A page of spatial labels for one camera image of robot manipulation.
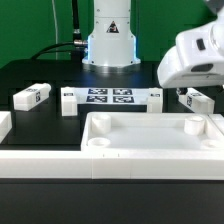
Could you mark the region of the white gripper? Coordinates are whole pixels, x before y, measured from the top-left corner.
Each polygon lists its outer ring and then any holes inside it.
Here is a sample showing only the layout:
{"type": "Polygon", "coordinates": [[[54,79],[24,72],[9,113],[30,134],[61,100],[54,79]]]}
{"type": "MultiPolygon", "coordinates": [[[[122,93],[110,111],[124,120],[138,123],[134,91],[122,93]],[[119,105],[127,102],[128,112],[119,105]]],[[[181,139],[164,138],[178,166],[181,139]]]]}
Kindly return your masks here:
{"type": "Polygon", "coordinates": [[[224,84],[224,20],[181,32],[175,42],[157,70],[162,88],[224,84]]]}

